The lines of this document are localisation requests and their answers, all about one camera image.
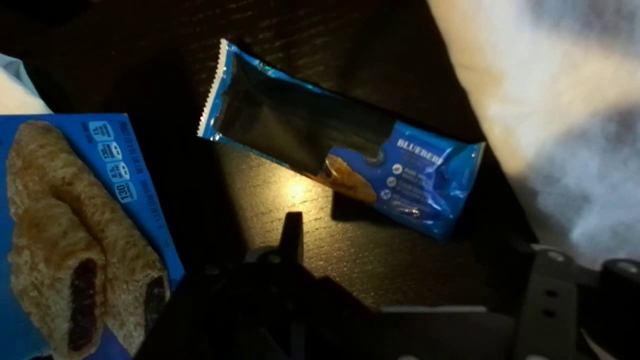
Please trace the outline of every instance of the brand logo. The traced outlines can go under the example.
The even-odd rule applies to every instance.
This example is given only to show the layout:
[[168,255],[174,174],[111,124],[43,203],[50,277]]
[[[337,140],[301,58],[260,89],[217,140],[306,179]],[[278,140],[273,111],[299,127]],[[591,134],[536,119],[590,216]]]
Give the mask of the brand logo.
[[434,153],[430,153],[430,151],[426,151],[426,149],[421,149],[421,147],[417,147],[417,145],[413,145],[413,143],[407,143],[407,140],[403,140],[403,138],[397,138],[397,149],[403,149],[403,151],[407,151],[407,153],[413,153],[416,157],[419,157],[419,158],[423,158],[423,160],[430,160],[430,163],[434,163],[434,165],[439,165],[439,163],[441,163],[441,158],[436,157]]

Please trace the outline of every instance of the plastic wrapper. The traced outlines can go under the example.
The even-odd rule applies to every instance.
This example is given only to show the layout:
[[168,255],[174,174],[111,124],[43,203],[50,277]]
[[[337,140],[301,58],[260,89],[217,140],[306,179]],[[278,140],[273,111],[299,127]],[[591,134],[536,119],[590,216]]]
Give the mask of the plastic wrapper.
[[255,153],[436,241],[452,234],[484,151],[292,78],[228,40],[197,137]]

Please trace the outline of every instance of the protein bar package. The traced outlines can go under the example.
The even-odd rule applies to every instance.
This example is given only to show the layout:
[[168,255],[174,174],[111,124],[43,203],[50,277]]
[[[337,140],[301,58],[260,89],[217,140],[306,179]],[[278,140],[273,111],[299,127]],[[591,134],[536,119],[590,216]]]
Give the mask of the protein bar package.
[[197,137],[228,143],[445,241],[484,145],[466,145],[301,83],[220,40]]
[[131,358],[184,268],[128,116],[0,116],[0,165],[0,358]]

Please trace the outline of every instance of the dark wooden surface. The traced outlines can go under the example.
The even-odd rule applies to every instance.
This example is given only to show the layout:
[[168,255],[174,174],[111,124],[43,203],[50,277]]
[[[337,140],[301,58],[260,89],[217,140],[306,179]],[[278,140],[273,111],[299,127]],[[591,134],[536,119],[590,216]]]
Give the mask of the dark wooden surface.
[[307,268],[366,305],[516,311],[532,234],[490,153],[445,246],[369,209],[336,209],[328,188],[195,138],[217,36],[239,36],[303,81],[482,140],[416,0],[101,0],[57,27],[0,11],[0,53],[27,62],[55,112],[129,115],[188,271],[276,244],[284,215],[301,211]]

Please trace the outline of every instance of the white fabric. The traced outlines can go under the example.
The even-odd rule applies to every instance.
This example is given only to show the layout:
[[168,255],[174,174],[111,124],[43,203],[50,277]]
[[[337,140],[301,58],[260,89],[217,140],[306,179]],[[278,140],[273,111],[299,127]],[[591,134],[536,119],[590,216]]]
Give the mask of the white fabric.
[[540,243],[640,258],[640,0],[426,3]]
[[19,60],[0,55],[0,115],[47,115]]

